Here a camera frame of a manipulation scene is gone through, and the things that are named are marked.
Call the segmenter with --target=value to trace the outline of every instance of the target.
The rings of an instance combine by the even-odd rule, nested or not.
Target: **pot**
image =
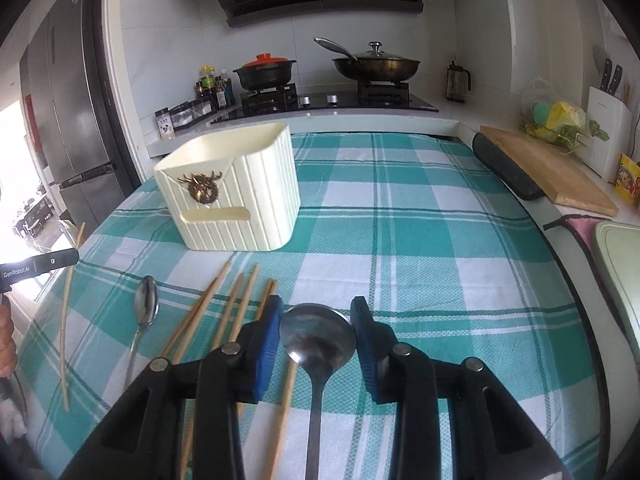
[[[234,72],[245,90],[264,90],[284,86],[291,81],[291,65],[295,62],[284,57],[271,57],[271,54],[258,54],[255,60]]]
[[[371,41],[369,43],[371,50],[356,55],[335,41],[325,38],[314,38],[314,41],[331,52],[344,54],[346,57],[334,59],[334,65],[343,76],[356,81],[399,83],[413,77],[420,65],[420,61],[380,50],[382,43],[379,41]]]

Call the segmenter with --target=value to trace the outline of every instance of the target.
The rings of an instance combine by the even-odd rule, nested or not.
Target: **checkered tablecloth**
[[[188,250],[153,180],[87,240],[68,316],[69,413],[58,373],[63,280],[19,349],[29,437],[45,468],[60,475],[118,399],[140,279],[155,277],[160,309],[142,337],[136,371],[231,256],[187,360],[206,353],[237,273],[260,263],[247,320],[270,276],[287,304],[323,303],[348,316],[351,299],[362,295],[398,339],[432,358],[485,361],[575,477],[593,478],[599,413],[584,330],[542,236],[500,180],[465,146],[428,136],[298,134],[293,147],[302,207],[281,250]],[[262,478],[285,370],[281,348],[264,401],[241,421],[249,479]],[[299,370],[279,479],[304,477],[310,391]],[[450,478],[448,415],[440,407],[443,478]],[[394,406],[373,405],[356,356],[327,384],[323,411],[321,478],[385,479]]]

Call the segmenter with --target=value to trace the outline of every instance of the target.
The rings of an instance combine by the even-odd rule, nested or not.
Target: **wooden cutting board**
[[[481,126],[480,132],[520,166],[552,202],[607,216],[618,213],[603,190],[555,146],[527,134],[487,126]]]

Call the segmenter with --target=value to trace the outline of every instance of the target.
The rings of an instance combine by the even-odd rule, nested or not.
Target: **red object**
[[[40,140],[40,133],[38,131],[38,125],[36,124],[36,116],[33,113],[33,103],[31,102],[31,94],[25,95],[24,97],[24,107],[27,110],[27,119],[29,120],[29,130],[31,134],[31,142],[33,142],[33,147],[37,152],[42,151],[42,142]]]
[[[254,61],[242,65],[242,68],[247,66],[264,65],[265,63],[279,63],[281,61],[288,61],[288,59],[286,57],[271,57],[271,54],[269,53],[258,54]]]

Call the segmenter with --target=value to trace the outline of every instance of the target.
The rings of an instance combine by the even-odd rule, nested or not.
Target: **blue gripper pad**
[[[270,296],[262,317],[242,327],[237,343],[242,347],[242,363],[231,378],[239,402],[257,404],[267,391],[280,343],[280,317],[284,306],[280,296]]]
[[[367,300],[351,301],[351,323],[356,330],[356,349],[367,391],[377,404],[397,401],[397,389],[390,377],[388,353],[398,342],[393,329],[374,321]]]

